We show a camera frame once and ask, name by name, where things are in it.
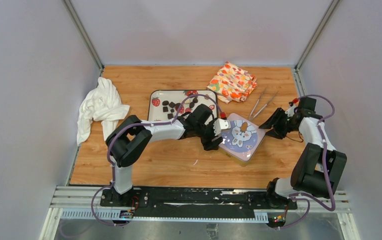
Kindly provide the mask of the yellow tin box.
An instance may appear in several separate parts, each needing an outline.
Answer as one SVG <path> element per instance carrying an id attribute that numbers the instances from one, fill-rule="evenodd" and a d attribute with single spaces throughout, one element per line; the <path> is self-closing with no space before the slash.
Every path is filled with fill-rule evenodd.
<path id="1" fill-rule="evenodd" d="M 257 151 L 257 146 L 243 145 L 238 147 L 237 145 L 221 145 L 219 149 L 226 154 L 227 157 L 236 161 L 240 166 L 245 167 L 250 163 L 250 160 Z"/>

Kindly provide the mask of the silver tin lid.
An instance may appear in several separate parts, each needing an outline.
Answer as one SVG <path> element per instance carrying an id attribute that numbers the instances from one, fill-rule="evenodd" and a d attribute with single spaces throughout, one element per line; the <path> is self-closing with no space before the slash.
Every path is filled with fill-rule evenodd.
<path id="1" fill-rule="evenodd" d="M 245 119 L 244 117 L 231 113 L 227 119 L 230 121 L 231 128 L 221 132 L 222 143 L 220 146 L 247 146 L 259 147 L 265 138 L 265 130 L 259 129 L 259 126 Z"/>

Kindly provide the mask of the strawberry print tray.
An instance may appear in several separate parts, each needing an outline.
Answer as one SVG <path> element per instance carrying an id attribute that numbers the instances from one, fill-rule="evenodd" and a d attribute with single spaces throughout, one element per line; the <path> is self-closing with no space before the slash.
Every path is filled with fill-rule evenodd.
<path id="1" fill-rule="evenodd" d="M 197 98 L 198 102 L 195 103 L 193 108 L 190 108 L 190 103 L 193 103 L 193 99 Z M 169 101 L 175 103 L 175 107 L 171 108 L 169 105 L 163 106 L 163 101 Z M 181 116 L 184 113 L 190 113 L 199 105 L 206 105 L 212 111 L 213 115 L 217 117 L 219 110 L 216 105 L 218 102 L 217 94 L 207 89 L 180 89 L 180 90 L 156 90 L 150 95 L 149 109 L 148 109 L 148 121 L 162 121 L 166 122 L 168 114 Z M 168 112 L 163 112 L 163 107 L 168 107 Z"/>

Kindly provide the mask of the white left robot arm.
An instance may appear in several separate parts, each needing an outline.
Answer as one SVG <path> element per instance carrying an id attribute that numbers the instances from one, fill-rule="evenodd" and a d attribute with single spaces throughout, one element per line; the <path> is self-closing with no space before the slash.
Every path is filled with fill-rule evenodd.
<path id="1" fill-rule="evenodd" d="M 106 139 L 107 158 L 112 165 L 110 189 L 119 206 L 132 201 L 132 165 L 140 158 L 149 143 L 198 137 L 205 151 L 218 150 L 223 142 L 221 133 L 231 128 L 222 113 L 215 117 L 207 105 L 199 105 L 168 121 L 146 121 L 136 115 L 127 117 Z"/>

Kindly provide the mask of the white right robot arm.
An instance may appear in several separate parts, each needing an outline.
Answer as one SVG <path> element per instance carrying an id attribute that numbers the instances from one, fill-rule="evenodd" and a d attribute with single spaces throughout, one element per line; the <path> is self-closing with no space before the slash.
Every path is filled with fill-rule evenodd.
<path id="1" fill-rule="evenodd" d="M 346 154 L 334 147 L 325 131 L 325 121 L 334 112 L 335 107 L 326 97 L 308 94 L 291 101 L 287 110 L 277 108 L 259 126 L 267 137 L 279 140 L 298 132 L 305 144 L 291 176 L 268 183 L 264 201 L 269 208 L 277 209 L 285 198 L 297 193 L 333 198 L 347 163 Z"/>

